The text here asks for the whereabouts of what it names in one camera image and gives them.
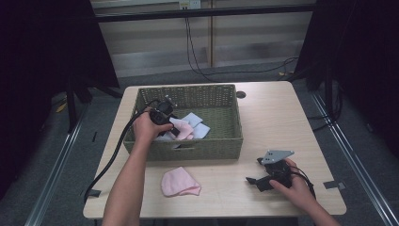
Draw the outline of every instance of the woven basket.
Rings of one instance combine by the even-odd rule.
[[[150,147],[149,161],[239,158],[243,135],[235,85],[139,89],[133,112],[153,99],[163,100],[166,95],[177,105],[173,110],[175,116],[183,118],[193,112],[211,130],[203,139],[155,140]],[[135,143],[133,131],[127,132],[123,143],[130,152]]]

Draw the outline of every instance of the person's right arm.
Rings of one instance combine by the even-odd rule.
[[[285,159],[292,168],[292,171],[298,172],[295,168],[296,163],[291,159]],[[323,206],[313,197],[309,191],[306,182],[299,176],[293,175],[293,185],[290,188],[285,187],[277,181],[271,180],[270,185],[281,192],[296,207],[304,210],[313,220],[315,225],[336,226],[340,225],[335,218],[330,215]]]

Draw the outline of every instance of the person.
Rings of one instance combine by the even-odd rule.
[[[147,153],[158,134],[172,127],[172,124],[152,123],[148,112],[144,112],[135,120],[133,128],[136,142],[109,193],[104,209],[104,226],[139,225]],[[286,161],[290,166],[296,167],[296,163],[291,159],[286,158]],[[277,181],[270,181],[272,187],[281,192],[293,205],[305,211],[316,225],[340,225],[317,202],[302,178],[294,175],[292,184],[287,188]]]

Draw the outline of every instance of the wooden table top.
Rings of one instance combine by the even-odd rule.
[[[260,179],[267,175],[256,159],[263,157],[270,149],[294,151],[295,154],[290,158],[314,184],[317,200],[331,215],[344,214],[346,206],[339,189],[325,189],[323,185],[324,182],[332,181],[333,177],[292,85],[288,82],[234,85],[237,91],[247,95],[244,99],[238,99],[244,137],[240,158],[148,162],[141,217],[255,218],[303,215],[278,191],[260,192],[256,186],[247,182],[246,177]],[[129,87],[123,94],[97,174],[115,150],[122,129],[131,117],[139,88]],[[88,198],[84,209],[86,218],[103,217],[109,191],[127,158],[128,153],[121,145],[114,164],[93,187],[102,193],[99,198]],[[163,196],[161,180],[164,173],[178,167],[184,167],[201,185],[199,196]]]

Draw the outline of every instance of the pink cloth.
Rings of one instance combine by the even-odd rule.
[[[200,184],[182,167],[166,172],[161,188],[167,197],[200,194]]]

